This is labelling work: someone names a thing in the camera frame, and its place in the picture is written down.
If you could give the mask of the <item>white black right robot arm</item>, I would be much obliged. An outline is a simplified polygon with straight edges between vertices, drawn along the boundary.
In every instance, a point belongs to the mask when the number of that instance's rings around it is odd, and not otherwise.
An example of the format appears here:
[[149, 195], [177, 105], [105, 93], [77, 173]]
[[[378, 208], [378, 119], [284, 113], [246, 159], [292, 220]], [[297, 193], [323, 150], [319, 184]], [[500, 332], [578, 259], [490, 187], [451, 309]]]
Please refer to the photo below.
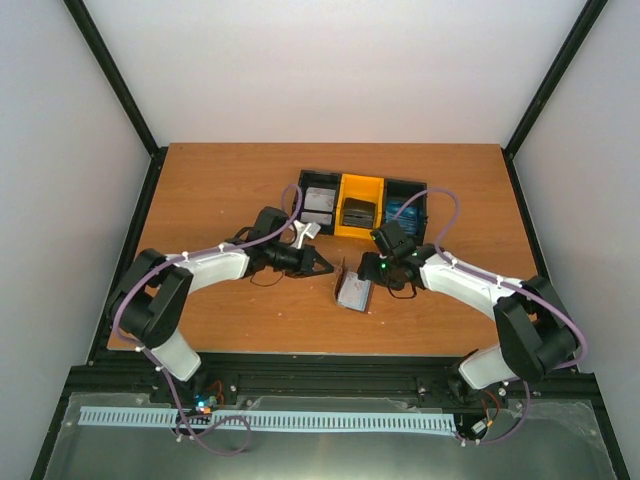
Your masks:
[[452, 380], [459, 390], [481, 390], [520, 379], [538, 382], [569, 366], [585, 345], [551, 283], [501, 277], [464, 262], [437, 245], [416, 246], [398, 222], [371, 232], [378, 251], [362, 256], [358, 276], [395, 294], [411, 288], [451, 297], [495, 322], [498, 343], [477, 350], [456, 367]]

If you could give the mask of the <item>brown leather card holder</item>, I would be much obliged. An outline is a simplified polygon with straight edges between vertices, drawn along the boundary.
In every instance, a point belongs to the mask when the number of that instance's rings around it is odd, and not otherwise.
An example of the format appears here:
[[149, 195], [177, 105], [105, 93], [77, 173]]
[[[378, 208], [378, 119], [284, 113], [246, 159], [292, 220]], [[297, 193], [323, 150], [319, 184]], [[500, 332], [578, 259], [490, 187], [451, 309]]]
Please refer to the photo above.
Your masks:
[[357, 272], [350, 268], [343, 258], [336, 270], [334, 299], [337, 306], [367, 314], [373, 295], [371, 280], [361, 280]]

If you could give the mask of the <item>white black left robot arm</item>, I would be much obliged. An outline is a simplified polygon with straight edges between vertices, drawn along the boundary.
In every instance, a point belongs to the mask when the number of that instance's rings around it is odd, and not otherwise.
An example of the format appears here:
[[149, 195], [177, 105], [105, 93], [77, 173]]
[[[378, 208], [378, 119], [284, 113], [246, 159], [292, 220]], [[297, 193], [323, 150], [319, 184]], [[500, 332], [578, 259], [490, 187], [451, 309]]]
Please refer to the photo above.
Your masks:
[[253, 226], [210, 249], [163, 255], [138, 254], [106, 303], [117, 333], [149, 354], [174, 377], [172, 388], [186, 402], [201, 400], [208, 378], [201, 358], [179, 331], [187, 297], [203, 288], [250, 278], [269, 267], [290, 278], [330, 274], [334, 267], [306, 243], [318, 235], [316, 222], [303, 223], [284, 211], [263, 208]]

